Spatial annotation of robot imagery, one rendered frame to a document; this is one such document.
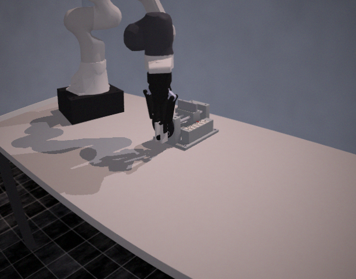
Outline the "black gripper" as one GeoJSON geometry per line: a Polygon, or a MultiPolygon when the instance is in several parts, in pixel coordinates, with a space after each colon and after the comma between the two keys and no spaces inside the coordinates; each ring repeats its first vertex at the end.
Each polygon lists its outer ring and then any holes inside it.
{"type": "Polygon", "coordinates": [[[155,141],[159,141],[156,137],[160,135],[160,143],[163,144],[168,141],[167,123],[172,122],[178,95],[171,92],[172,72],[158,74],[147,72],[147,78],[149,88],[143,90],[143,93],[146,97],[149,117],[154,120],[155,141]]]}

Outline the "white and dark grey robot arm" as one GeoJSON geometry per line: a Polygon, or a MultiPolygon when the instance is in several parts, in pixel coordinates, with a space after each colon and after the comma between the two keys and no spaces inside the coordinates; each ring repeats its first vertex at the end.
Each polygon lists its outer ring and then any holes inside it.
{"type": "MultiPolygon", "coordinates": [[[[117,27],[122,18],[119,8],[110,0],[88,1],[95,6],[70,9],[64,16],[64,25],[78,39],[81,51],[79,70],[66,90],[79,96],[109,91],[105,43],[90,32],[117,27]]],[[[176,35],[171,16],[165,13],[159,0],[138,1],[147,14],[125,28],[124,43],[131,51],[145,50],[145,69],[149,74],[171,73],[174,68],[172,43],[176,35]]]]}

